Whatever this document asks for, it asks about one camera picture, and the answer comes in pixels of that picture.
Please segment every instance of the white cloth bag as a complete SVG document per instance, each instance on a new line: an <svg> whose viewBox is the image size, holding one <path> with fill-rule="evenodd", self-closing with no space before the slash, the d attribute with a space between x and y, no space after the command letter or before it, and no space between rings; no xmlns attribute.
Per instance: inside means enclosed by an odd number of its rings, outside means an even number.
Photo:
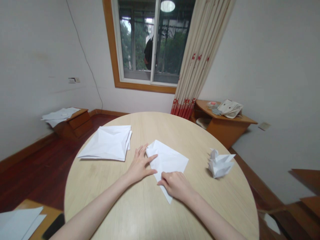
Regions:
<svg viewBox="0 0 320 240"><path fill-rule="evenodd" d="M224 115L227 118L235 118L242 108L242 104L226 99L218 107L218 110L221 111L221 115Z"/></svg>

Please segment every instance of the window glass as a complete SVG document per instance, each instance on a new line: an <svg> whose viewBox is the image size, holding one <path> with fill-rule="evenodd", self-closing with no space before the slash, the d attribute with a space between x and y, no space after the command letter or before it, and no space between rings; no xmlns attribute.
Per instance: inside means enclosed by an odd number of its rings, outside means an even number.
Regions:
<svg viewBox="0 0 320 240"><path fill-rule="evenodd" d="M124 77L150 80L156 0L119 0Z"/></svg>
<svg viewBox="0 0 320 240"><path fill-rule="evenodd" d="M155 82L178 83L195 4L195 0L172 2L161 1Z"/></svg>

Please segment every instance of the oval table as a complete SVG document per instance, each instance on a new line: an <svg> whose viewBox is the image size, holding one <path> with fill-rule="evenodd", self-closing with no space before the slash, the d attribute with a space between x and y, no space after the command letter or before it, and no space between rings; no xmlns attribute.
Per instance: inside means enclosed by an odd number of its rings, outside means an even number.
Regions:
<svg viewBox="0 0 320 240"><path fill-rule="evenodd" d="M208 170L210 148L229 154L210 133L186 119L159 112L132 113L105 126L113 125L131 125L131 150L125 162L75 158L65 190L66 221L126 172L135 148L157 139L189 159L186 178L217 212L247 239L259 238L256 205L239 165L235 162L220 179ZM173 199L169 204L155 177L148 176L119 198L92 239L211 239L211 235L181 202Z"/></svg>

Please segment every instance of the window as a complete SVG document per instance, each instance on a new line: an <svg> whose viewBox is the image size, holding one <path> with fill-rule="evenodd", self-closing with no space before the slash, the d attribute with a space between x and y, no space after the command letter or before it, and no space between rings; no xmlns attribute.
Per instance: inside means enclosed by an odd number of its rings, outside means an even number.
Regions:
<svg viewBox="0 0 320 240"><path fill-rule="evenodd" d="M119 75L119 86L136 84L150 90L142 86L149 85L160 92L175 92L194 4L195 0L104 0L113 74Z"/></svg>

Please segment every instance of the electrical wire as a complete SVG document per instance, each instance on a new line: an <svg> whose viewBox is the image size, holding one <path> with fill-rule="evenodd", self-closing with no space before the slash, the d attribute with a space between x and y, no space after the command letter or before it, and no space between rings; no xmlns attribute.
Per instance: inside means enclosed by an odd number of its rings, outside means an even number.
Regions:
<svg viewBox="0 0 320 240"><path fill-rule="evenodd" d="M81 41L80 41L80 37L79 37L78 30L77 30L76 24L74 23L74 20L73 20L72 14L71 14L71 10L70 10L70 7L69 7L68 0L66 0L66 2L67 2L67 5L68 5L69 13L70 13L70 16L71 16L71 19L72 19L72 22L73 22L74 28L76 29L76 32L77 32L78 40L79 40L79 43L80 43L80 46L81 46L81 49L82 49L82 52L83 52L84 58L86 59L86 62L87 62L87 64L88 64L88 67L89 67L89 69L90 69L90 71L91 71L91 74L92 74L92 78L93 78L93 80L94 80L94 83L96 84L97 92L98 92L98 95L99 95L99 98L100 98L100 101L101 101L101 113L102 113L102 109L103 109L103 101L102 101L102 99L101 99L101 96L100 96L100 93L99 93L99 90L98 90L97 82L96 82L96 79L94 78L93 72L92 72L91 67L90 67L90 65L89 65L89 63L88 63L88 60L87 60L86 54L84 53L84 50L83 50L83 47L82 47L82 44L81 44Z"/></svg>

